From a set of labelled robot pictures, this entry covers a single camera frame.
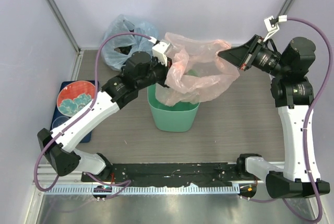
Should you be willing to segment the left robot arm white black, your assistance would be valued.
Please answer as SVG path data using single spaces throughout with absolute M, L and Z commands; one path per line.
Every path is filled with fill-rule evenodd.
M 58 176 L 73 171 L 92 174 L 99 181 L 110 178 L 112 165 L 100 154 L 90 154 L 76 147 L 81 140 L 109 116 L 138 97 L 140 90 L 163 85 L 172 60 L 165 54 L 135 52 L 117 76 L 109 79 L 94 99 L 63 125 L 49 131 L 41 129 L 37 138 L 47 161 Z

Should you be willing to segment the pink plastic trash bag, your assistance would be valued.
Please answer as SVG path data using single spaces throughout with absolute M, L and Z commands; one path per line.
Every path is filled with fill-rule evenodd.
M 172 65 L 165 80 L 167 87 L 156 88 L 156 98 L 164 105 L 211 101 L 239 78 L 237 67 L 218 57 L 219 52 L 232 47 L 229 42 L 197 41 L 170 32 L 164 38 L 172 45 L 168 51 Z

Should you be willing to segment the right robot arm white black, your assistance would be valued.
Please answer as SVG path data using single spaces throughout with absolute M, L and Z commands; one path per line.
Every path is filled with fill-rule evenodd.
M 318 192 L 330 192 L 330 184 L 321 179 L 315 160 L 312 114 L 314 91 L 306 74 L 315 60 L 315 44 L 304 37 L 293 38 L 282 53 L 272 39 L 255 35 L 247 43 L 220 51 L 218 57 L 240 70 L 251 67 L 271 75 L 271 94 L 281 120 L 284 139 L 284 168 L 280 169 L 262 156 L 242 154 L 235 167 L 243 180 L 252 175 L 264 181 L 272 198 L 309 198 Z

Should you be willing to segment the green plastic trash bin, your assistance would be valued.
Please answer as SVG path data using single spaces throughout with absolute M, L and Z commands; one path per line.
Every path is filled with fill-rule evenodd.
M 160 103 L 156 99 L 156 88 L 152 85 L 147 88 L 147 99 L 156 127 L 165 132 L 182 133 L 191 129 L 200 103 L 178 102 L 172 107 Z

